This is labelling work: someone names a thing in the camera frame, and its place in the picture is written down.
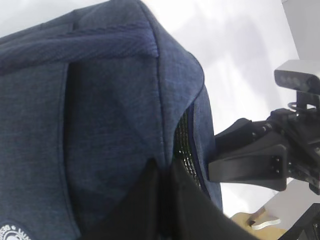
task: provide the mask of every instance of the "navy blue backpack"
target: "navy blue backpack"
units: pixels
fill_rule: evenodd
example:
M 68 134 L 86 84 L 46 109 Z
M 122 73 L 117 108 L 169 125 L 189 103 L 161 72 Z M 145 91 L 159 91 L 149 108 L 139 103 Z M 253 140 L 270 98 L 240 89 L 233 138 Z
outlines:
M 208 181 L 203 70 L 138 0 L 1 38 L 0 113 L 0 240 L 252 238 Z

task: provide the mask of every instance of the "backpack strap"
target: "backpack strap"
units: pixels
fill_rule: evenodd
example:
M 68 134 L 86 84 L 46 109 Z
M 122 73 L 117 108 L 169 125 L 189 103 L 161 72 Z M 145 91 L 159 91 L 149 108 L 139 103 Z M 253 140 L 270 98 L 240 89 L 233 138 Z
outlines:
M 138 181 L 108 218 L 78 240 L 156 240 L 159 170 L 149 160 Z

